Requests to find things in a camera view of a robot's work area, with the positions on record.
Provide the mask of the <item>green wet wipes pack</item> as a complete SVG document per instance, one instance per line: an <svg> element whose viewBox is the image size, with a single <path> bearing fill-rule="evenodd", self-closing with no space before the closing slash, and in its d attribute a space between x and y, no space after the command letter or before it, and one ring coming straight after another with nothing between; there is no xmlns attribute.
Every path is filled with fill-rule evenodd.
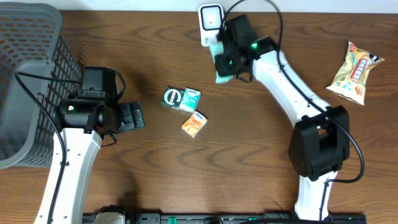
<svg viewBox="0 0 398 224"><path fill-rule="evenodd" d="M210 52L211 52L211 56L213 58L213 62L215 62L215 56L222 54L224 52L223 49L223 44L222 43L218 43L215 45L211 45L210 46ZM227 75L227 76L220 76L218 71L216 71L216 79L215 79L215 83L216 84L223 84L223 83L227 83L229 82L231 79L234 78L234 75Z"/></svg>

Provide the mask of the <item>small green wipes pack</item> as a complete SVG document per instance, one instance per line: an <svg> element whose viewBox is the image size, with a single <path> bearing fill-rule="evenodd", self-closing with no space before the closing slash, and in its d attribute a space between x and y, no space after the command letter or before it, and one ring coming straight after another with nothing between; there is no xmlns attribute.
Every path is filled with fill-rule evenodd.
<svg viewBox="0 0 398 224"><path fill-rule="evenodd" d="M200 91L186 88L179 109L189 113L193 113L197 108L200 96Z"/></svg>

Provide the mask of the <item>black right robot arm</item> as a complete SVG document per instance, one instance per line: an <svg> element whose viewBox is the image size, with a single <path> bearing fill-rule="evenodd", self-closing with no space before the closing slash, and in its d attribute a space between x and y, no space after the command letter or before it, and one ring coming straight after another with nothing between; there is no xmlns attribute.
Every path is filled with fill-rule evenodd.
<svg viewBox="0 0 398 224"><path fill-rule="evenodd" d="M289 159L300 176L294 212L301 220L330 220L331 184L349 158L347 111L342 106L332 108L317 96L270 37L231 53L221 42L211 45L210 51L217 74L250 72L286 113L293 126Z"/></svg>

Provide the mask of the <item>roll of tape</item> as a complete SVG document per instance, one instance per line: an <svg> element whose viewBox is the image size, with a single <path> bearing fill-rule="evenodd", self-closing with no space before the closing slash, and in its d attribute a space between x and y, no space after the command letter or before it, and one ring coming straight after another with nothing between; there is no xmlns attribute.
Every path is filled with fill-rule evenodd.
<svg viewBox="0 0 398 224"><path fill-rule="evenodd" d="M184 91L178 88L167 86L161 101L161 105L176 110L180 109L180 104L184 95Z"/></svg>

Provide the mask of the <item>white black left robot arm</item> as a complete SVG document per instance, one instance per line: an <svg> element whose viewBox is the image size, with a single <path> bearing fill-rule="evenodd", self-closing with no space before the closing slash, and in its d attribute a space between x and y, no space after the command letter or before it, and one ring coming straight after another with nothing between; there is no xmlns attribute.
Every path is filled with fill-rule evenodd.
<svg viewBox="0 0 398 224"><path fill-rule="evenodd" d="M141 104L64 99L56 108L53 158L36 223L82 223L91 170L107 135L145 126Z"/></svg>

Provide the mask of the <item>orange tissue pack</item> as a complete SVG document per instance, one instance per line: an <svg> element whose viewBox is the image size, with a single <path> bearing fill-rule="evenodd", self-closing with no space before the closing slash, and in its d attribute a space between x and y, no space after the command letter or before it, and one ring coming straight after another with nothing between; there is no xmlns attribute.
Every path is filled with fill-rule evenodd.
<svg viewBox="0 0 398 224"><path fill-rule="evenodd" d="M182 124L182 130L190 137L195 138L208 122L208 118L199 111L194 111L186 122Z"/></svg>

